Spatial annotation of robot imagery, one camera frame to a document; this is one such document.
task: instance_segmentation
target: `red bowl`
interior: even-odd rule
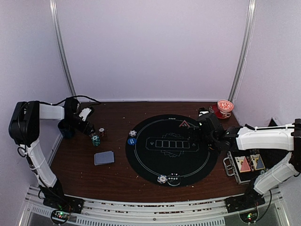
[[[234,109],[234,104],[232,104],[229,100],[219,100],[217,102],[217,107],[221,113],[228,113]]]

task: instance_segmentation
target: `poker mat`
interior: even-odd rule
[[[197,126],[194,119],[174,114],[140,122],[127,137],[131,167],[139,176],[162,186],[186,186],[205,178],[213,170],[218,153],[202,141],[189,139],[188,127]]]

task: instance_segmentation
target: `deck of cards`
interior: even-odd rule
[[[109,164],[115,162],[114,160],[114,152],[108,151],[108,152],[100,152],[96,153],[94,155],[94,165],[100,166],[104,164]]]

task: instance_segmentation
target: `white wall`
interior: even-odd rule
[[[99,100],[228,98],[247,0],[58,0],[76,92]]]
[[[301,118],[301,1],[258,1],[235,115],[241,124]],[[281,185],[293,225],[300,225],[301,177]]]
[[[18,101],[57,102],[69,91],[63,76],[48,0],[0,1],[0,225],[16,225],[20,206],[36,178],[16,151],[8,125]],[[59,134],[42,122],[48,157]]]

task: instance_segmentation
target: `wooden table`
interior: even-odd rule
[[[125,143],[129,131],[139,122],[159,114],[180,114],[197,118],[198,108],[205,102],[118,102],[94,106],[89,121],[96,129],[104,127],[107,137],[98,147],[91,138],[76,132],[74,138],[63,139],[51,169],[63,184],[66,194],[91,199],[120,202],[178,202],[204,200],[243,193],[246,186],[226,175],[223,158],[218,158],[213,171],[203,180],[184,187],[165,187],[141,178],[129,165]],[[221,121],[224,128],[238,126],[234,115]],[[94,154],[112,150],[115,163],[95,166]]]

